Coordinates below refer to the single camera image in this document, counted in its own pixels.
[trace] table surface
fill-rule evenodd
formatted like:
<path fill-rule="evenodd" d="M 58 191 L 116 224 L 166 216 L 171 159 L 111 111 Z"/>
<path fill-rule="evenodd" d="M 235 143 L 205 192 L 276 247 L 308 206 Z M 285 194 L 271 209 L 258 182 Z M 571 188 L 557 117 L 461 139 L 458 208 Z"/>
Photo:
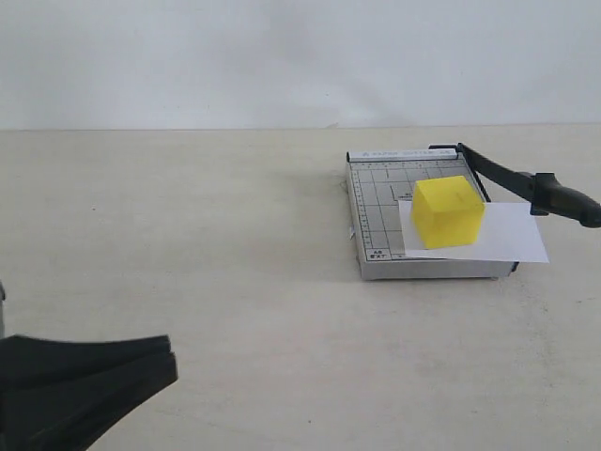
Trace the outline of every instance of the table surface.
<path fill-rule="evenodd" d="M 95 450 L 597 449 L 601 240 L 502 280 L 363 282 L 345 152 L 465 142 L 601 198 L 601 127 L 1 132 L 9 334 L 169 334 Z M 486 184 L 495 200 L 516 200 Z"/>

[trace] yellow cube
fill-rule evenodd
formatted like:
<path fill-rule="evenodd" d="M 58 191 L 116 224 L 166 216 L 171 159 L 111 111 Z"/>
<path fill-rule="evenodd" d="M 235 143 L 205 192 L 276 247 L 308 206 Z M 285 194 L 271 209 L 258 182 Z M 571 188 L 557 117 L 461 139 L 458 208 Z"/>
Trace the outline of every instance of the yellow cube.
<path fill-rule="evenodd" d="M 411 220 L 426 249 L 477 241 L 485 203 L 465 177 L 419 180 L 414 191 Z"/>

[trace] black handle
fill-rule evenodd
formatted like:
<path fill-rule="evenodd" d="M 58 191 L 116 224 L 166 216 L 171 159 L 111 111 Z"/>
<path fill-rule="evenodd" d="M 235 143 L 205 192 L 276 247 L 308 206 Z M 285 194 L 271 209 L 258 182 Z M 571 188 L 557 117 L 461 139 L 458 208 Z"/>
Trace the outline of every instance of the black handle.
<path fill-rule="evenodd" d="M 575 219 L 585 227 L 601 227 L 601 205 L 587 195 L 561 185 L 555 174 L 536 174 L 533 189 L 531 214 L 553 213 Z"/>

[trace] white paper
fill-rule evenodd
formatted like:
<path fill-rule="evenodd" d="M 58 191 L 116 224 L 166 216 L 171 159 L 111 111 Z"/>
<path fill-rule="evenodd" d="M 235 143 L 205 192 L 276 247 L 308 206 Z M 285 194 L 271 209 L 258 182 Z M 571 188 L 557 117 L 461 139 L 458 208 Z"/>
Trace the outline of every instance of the white paper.
<path fill-rule="evenodd" d="M 410 218 L 411 201 L 398 204 L 407 257 L 548 263 L 547 251 L 528 203 L 486 203 L 478 241 L 440 249 L 425 248 Z"/>

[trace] white backdrop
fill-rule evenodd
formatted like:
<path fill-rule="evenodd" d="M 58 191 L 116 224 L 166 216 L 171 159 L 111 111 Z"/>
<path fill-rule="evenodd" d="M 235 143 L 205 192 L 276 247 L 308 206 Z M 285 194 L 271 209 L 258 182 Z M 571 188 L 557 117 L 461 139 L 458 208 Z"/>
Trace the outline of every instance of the white backdrop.
<path fill-rule="evenodd" d="M 1 129 L 601 120 L 598 0 L 2 0 Z"/>

